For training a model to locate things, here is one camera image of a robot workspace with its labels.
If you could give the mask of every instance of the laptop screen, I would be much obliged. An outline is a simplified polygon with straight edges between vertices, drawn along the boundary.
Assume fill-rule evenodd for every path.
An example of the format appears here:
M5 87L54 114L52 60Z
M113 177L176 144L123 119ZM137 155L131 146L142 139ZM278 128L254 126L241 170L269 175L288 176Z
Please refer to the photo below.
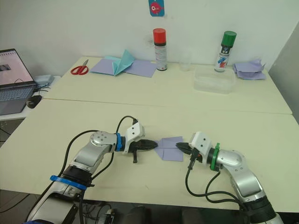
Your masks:
M33 78L15 49L0 51L0 85L13 86L31 81Z

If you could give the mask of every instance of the green cap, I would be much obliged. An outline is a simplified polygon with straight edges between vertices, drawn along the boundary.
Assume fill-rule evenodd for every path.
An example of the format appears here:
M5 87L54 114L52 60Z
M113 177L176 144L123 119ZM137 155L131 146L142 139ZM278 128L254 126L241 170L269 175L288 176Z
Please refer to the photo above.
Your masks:
M237 33L234 31L225 31L223 34L221 45L232 47L235 42L235 37L237 36Z

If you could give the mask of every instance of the blue sticker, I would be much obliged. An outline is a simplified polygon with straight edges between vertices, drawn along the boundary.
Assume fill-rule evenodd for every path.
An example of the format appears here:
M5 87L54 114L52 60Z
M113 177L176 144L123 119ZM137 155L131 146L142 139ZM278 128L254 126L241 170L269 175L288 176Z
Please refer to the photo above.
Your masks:
M149 0L151 16L164 16L164 0Z

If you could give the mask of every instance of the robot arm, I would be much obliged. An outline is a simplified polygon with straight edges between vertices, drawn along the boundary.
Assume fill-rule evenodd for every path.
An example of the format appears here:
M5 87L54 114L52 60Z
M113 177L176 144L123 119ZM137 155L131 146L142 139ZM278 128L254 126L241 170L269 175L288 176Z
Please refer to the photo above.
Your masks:
M31 210L27 221L45 224L71 224L78 211L74 201L91 186L92 174L106 153L129 152L130 144L145 135L143 126L137 122L119 133L95 132L87 145L74 157L61 176L51 176L53 181L39 202Z
M245 157L237 151L220 150L219 144L212 148L211 140L202 132L196 132L189 143L192 155L201 155L203 164L210 169L226 169L230 174L232 187L250 216L251 223L283 224L267 199L257 177L249 170Z

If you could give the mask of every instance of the green ring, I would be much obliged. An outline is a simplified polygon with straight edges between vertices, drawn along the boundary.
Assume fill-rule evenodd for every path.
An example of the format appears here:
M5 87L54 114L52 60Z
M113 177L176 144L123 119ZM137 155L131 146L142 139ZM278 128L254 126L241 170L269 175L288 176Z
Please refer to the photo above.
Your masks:
M217 158L217 155L219 153L219 150L220 150L220 143L217 143L217 145L215 147L215 150L214 150L214 153L213 153L211 166L210 166L211 170L215 170L216 158Z

